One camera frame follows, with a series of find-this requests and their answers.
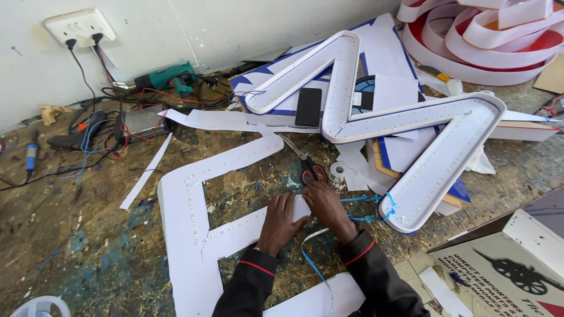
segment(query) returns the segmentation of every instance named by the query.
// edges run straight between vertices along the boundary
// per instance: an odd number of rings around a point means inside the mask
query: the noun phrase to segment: black phone
[[[299,90],[296,121],[298,127],[319,127],[321,116],[321,89],[301,88]]]

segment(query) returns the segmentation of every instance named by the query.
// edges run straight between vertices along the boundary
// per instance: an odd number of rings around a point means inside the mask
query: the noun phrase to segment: solder wire spool
[[[329,180],[334,184],[341,184],[345,180],[345,170],[349,168],[346,164],[335,162],[329,168]]]

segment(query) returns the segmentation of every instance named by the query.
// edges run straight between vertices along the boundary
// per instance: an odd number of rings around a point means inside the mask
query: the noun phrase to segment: red stripe on sleeve
[[[354,259],[348,261],[345,263],[345,266],[348,266],[349,264],[353,263],[354,261],[358,260],[359,258],[361,258],[366,252],[368,252],[368,250],[370,250],[370,248],[374,245],[376,241],[372,241],[372,243],[370,243],[370,245],[366,248],[366,250],[364,250],[362,253],[360,253],[359,255],[357,255],[356,257],[354,257]]]
[[[248,264],[248,265],[250,265],[250,266],[253,266],[253,267],[256,267],[256,268],[258,268],[259,270],[261,270],[261,271],[263,271],[263,272],[267,272],[268,274],[270,274],[270,275],[274,276],[274,274],[273,274],[272,272],[270,272],[270,271],[267,271],[267,270],[265,270],[265,269],[261,268],[260,266],[258,266],[258,265],[256,265],[256,264],[254,264],[254,263],[251,263],[251,262],[247,262],[247,261],[239,261],[239,263],[244,263],[244,264]]]

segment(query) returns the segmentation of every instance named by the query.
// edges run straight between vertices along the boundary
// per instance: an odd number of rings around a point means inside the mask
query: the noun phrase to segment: wooden work surface
[[[490,87],[490,90],[509,109],[532,113],[553,95],[531,86],[529,82],[513,87]],[[466,85],[465,91],[485,88]],[[425,89],[427,94],[438,95]],[[204,94],[205,98],[213,96]],[[101,105],[102,108],[116,106],[116,102]],[[35,124],[7,134],[6,139],[19,136],[19,146],[0,155],[0,175],[17,182],[24,179],[25,145],[34,129],[41,133],[41,149],[32,179],[48,173],[47,169],[80,162],[81,152],[56,151],[46,144],[49,137],[65,133],[73,116],[73,113],[61,115],[52,126]],[[334,147],[319,135],[286,135],[325,167],[338,156]],[[0,315],[10,315],[27,300],[42,295],[61,296],[75,316],[174,315],[157,182],[176,168],[260,137],[258,133],[205,131],[184,126],[174,136],[157,170],[129,210],[118,207],[165,136],[152,143],[134,143],[120,162],[104,160],[82,176],[47,177],[23,188],[0,192]],[[381,220],[360,226],[372,233],[396,263],[564,184],[561,135],[542,143],[488,140],[485,152],[497,174],[462,174],[472,198],[472,204],[464,204],[464,210],[448,217],[433,214],[419,231],[409,236],[392,231]],[[266,206],[277,192],[301,190],[300,170],[298,157],[285,147],[256,164],[206,182],[211,227]],[[363,193],[342,191],[340,196],[358,197]],[[346,203],[345,207],[357,217],[376,214],[376,206],[371,202]],[[280,252],[274,291],[266,307],[321,282],[300,248],[306,235],[319,228],[318,223],[309,225]],[[325,277],[345,271],[335,252],[336,244],[327,232],[305,245]],[[238,252],[219,261],[224,284],[240,255]]]

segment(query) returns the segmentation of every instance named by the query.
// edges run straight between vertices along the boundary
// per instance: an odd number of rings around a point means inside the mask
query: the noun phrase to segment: hand
[[[262,226],[261,237],[257,248],[276,257],[280,249],[298,233],[310,219],[308,216],[292,223],[294,214],[294,200],[296,191],[276,195],[266,209],[265,223]]]
[[[351,243],[358,236],[354,222],[347,217],[345,208],[335,191],[325,183],[313,181],[302,191],[302,197],[311,212],[339,239]]]

